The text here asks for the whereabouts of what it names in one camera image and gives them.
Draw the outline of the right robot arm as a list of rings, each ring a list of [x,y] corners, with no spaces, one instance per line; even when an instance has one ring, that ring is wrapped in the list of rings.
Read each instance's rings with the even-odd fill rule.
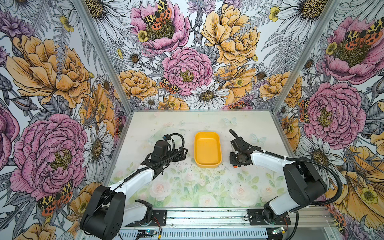
[[[327,185],[315,164],[306,158],[292,159],[264,151],[241,137],[232,140],[231,145],[230,164],[234,167],[257,165],[284,176],[287,190],[264,205],[262,216],[268,224],[289,211],[309,206],[326,192]]]

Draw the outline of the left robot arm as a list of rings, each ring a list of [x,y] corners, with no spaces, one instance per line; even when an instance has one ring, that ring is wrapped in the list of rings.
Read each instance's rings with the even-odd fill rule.
[[[81,219],[80,229],[86,235],[112,240],[122,227],[132,223],[147,225],[155,221],[152,204],[144,200],[130,204],[129,199],[144,185],[163,174],[171,163],[185,160],[187,153],[181,134],[164,135],[135,172],[109,187],[101,185],[94,190]]]

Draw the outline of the yellow plastic bin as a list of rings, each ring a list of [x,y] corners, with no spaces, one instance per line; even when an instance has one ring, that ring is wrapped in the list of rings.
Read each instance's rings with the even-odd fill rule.
[[[222,163],[220,137],[215,132],[199,132],[195,135],[195,162],[199,168],[217,168]]]

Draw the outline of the left green circuit board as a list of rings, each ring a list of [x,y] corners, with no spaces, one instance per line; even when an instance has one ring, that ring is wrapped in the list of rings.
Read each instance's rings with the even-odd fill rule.
[[[159,231],[151,230],[151,229],[138,230],[136,239],[157,237],[159,233],[160,233]]]

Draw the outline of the green circuit board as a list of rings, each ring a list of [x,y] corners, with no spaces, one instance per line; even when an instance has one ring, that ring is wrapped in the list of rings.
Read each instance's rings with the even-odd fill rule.
[[[285,231],[285,228],[284,227],[279,227],[277,229],[274,229],[271,234],[273,235],[279,235],[279,234],[284,234],[286,231]]]
[[[159,231],[151,230],[151,229],[138,230],[136,239],[157,237],[159,233],[160,233]]]

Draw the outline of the right green circuit board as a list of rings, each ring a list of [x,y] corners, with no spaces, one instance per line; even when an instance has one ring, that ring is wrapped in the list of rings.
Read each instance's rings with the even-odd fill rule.
[[[277,229],[274,229],[271,234],[273,235],[279,235],[279,234],[284,234],[286,231],[285,231],[285,228],[284,227],[279,227]]]

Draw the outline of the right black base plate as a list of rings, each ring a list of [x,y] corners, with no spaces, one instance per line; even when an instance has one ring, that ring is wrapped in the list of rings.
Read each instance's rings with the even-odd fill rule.
[[[292,223],[287,212],[278,216],[261,208],[247,209],[243,219],[249,221],[251,226],[288,226]]]

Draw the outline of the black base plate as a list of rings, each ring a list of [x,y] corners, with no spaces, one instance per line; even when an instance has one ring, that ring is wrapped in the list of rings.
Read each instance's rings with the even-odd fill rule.
[[[151,219],[148,222],[145,222],[144,220],[139,222],[133,222],[127,227],[165,227],[167,223],[167,210],[153,210],[153,215]]]
[[[249,221],[251,226],[288,226],[292,223],[287,212],[278,216],[261,208],[247,209],[243,219]]]

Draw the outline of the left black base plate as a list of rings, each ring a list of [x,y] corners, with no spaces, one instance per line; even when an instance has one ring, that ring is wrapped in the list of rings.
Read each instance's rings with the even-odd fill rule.
[[[139,222],[133,222],[127,227],[165,227],[167,223],[167,210],[153,210],[153,215],[151,219],[148,222],[145,222],[144,220]]]

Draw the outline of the aluminium mounting rail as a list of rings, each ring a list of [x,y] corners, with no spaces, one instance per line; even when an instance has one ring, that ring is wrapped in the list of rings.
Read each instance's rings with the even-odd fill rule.
[[[286,227],[289,230],[294,226],[298,228],[309,228],[317,230],[324,228],[327,231],[338,232],[338,226],[327,211],[326,207],[308,207],[299,210],[299,217],[294,213],[288,213],[291,224],[288,226],[251,226],[249,221],[244,221],[243,217],[247,209],[256,209],[257,207],[239,207],[239,208],[154,208],[153,210],[167,210],[167,223],[163,230],[169,228],[278,228]]]

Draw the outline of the left aluminium corner post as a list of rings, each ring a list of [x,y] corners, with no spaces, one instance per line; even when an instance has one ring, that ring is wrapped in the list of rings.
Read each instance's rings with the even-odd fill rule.
[[[80,16],[81,21],[83,22],[84,27],[87,29],[90,40],[93,41],[94,47],[97,50],[100,59],[102,60],[102,63],[117,91],[117,94],[119,95],[119,98],[128,116],[131,117],[133,115],[132,106],[118,78],[118,74],[111,62],[111,59],[103,43],[103,40],[98,33],[98,29],[96,25],[93,23],[92,16],[87,8],[86,3],[84,1],[74,1],[74,6]]]

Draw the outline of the aluminium corner post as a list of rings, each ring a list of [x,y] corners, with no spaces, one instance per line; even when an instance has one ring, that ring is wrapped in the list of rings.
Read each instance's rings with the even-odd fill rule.
[[[336,12],[341,1],[328,1],[322,15],[319,18],[318,23],[315,25],[314,30],[311,34],[309,34],[308,40],[304,45],[303,50],[301,51],[297,62],[292,69],[286,84],[283,86],[281,93],[277,97],[275,104],[272,108],[272,113],[276,114],[285,101],[286,97],[290,93],[291,88],[296,82],[303,65],[305,64],[307,58],[310,56],[310,51],[315,47],[315,44],[320,39],[324,30],[329,26],[329,22],[331,21],[332,16]]]
[[[83,22],[84,27],[87,29],[90,40],[93,41],[94,47],[97,50],[100,59],[102,60],[102,63],[117,91],[117,94],[119,95],[119,98],[128,116],[131,117],[133,115],[132,106],[118,78],[118,74],[111,62],[111,59],[103,43],[103,40],[98,33],[98,29],[96,25],[93,23],[92,16],[87,8],[86,3],[84,1],[74,1],[74,6],[80,16],[81,21]]]

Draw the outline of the right aluminium corner post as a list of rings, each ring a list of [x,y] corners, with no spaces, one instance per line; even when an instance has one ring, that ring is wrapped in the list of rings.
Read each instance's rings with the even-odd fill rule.
[[[314,30],[311,34],[309,34],[308,40],[304,45],[303,50],[301,51],[297,62],[292,69],[286,84],[283,86],[281,93],[277,97],[275,104],[272,108],[272,113],[276,114],[285,101],[286,97],[290,93],[291,88],[296,82],[303,65],[305,64],[307,58],[310,56],[310,51],[315,47],[315,44],[320,39],[324,30],[329,26],[329,22],[331,21],[332,16],[336,12],[341,1],[328,1],[322,15],[319,18],[318,23],[315,25]]]

